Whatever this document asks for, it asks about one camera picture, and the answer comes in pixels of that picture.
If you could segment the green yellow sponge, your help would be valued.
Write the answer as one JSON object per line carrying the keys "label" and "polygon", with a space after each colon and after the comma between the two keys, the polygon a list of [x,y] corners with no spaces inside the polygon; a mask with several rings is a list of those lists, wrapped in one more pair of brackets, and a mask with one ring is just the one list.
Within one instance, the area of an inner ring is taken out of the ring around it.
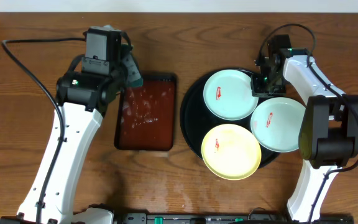
{"label": "green yellow sponge", "polygon": [[139,88],[143,85],[143,78],[139,65],[132,55],[131,46],[128,44],[121,45],[121,60],[127,69],[126,87]]}

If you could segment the yellow plate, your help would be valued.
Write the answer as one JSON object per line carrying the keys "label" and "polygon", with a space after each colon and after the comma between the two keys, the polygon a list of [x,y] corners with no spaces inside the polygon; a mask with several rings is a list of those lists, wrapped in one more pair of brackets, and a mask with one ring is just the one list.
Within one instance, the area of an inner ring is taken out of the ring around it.
{"label": "yellow plate", "polygon": [[206,167],[226,180],[251,176],[262,159],[258,140],[236,124],[221,124],[209,130],[201,143],[201,155]]}

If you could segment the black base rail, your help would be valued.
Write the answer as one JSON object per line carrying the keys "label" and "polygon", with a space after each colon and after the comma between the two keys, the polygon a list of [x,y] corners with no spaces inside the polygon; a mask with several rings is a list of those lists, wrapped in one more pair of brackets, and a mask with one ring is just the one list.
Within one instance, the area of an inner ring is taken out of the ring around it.
{"label": "black base rail", "polygon": [[228,224],[228,223],[292,223],[288,218],[267,213],[253,213],[251,215],[147,215],[145,213],[115,214],[108,212],[95,214],[90,217],[78,213],[73,217],[73,223],[112,223],[112,224]]}

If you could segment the round black tray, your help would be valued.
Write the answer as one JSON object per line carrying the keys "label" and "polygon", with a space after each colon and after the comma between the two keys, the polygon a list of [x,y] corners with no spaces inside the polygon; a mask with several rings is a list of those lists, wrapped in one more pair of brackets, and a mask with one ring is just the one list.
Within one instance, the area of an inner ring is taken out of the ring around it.
{"label": "round black tray", "polygon": [[221,124],[236,124],[251,130],[250,119],[246,118],[228,121],[218,118],[205,105],[203,99],[203,88],[207,80],[219,70],[212,70],[203,75],[186,92],[180,108],[180,127],[182,135],[190,149],[202,159],[201,143],[206,133],[215,126]]}

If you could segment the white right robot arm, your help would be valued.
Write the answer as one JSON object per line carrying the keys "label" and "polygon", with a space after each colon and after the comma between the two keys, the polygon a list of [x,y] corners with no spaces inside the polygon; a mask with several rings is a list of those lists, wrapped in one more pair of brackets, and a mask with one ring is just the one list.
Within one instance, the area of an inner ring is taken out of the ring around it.
{"label": "white right robot arm", "polygon": [[287,202],[292,221],[313,223],[336,174],[358,164],[358,95],[347,95],[318,68],[313,51],[293,48],[287,34],[270,34],[263,47],[268,55],[255,61],[260,74],[251,78],[253,96],[270,98],[285,94],[290,83],[306,109],[298,135],[303,167],[293,195]]}

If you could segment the rectangular tray of red water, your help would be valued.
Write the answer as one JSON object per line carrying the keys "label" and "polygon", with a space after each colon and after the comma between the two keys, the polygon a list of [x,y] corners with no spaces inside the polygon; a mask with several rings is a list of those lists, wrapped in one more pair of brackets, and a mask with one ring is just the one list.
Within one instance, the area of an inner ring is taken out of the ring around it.
{"label": "rectangular tray of red water", "polygon": [[177,76],[148,72],[141,87],[120,92],[114,146],[126,151],[167,152],[173,146]]}

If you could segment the light green plate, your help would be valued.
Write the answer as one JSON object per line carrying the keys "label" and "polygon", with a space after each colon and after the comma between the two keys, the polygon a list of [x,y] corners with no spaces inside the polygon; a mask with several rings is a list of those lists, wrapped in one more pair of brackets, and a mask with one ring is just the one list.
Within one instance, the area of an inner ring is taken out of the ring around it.
{"label": "light green plate", "polygon": [[273,152],[296,151],[304,113],[305,107],[291,98],[265,100],[252,113],[252,134],[260,145]]}
{"label": "light green plate", "polygon": [[238,70],[221,70],[211,75],[203,88],[207,108],[218,118],[235,121],[246,118],[259,99],[252,96],[251,77]]}

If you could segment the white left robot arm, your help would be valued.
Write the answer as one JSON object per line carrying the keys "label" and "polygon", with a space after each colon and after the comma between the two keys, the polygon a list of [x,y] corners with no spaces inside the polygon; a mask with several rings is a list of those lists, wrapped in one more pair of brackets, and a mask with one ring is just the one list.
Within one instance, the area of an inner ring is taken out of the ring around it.
{"label": "white left robot arm", "polygon": [[143,79],[126,32],[111,26],[92,26],[82,37],[84,54],[76,56],[57,81],[52,95],[43,83],[8,49],[5,52],[42,89],[55,109],[50,138],[35,180],[17,214],[0,223],[113,223],[114,212],[92,205],[74,213],[79,177],[90,144],[108,105],[119,91],[139,87]]}

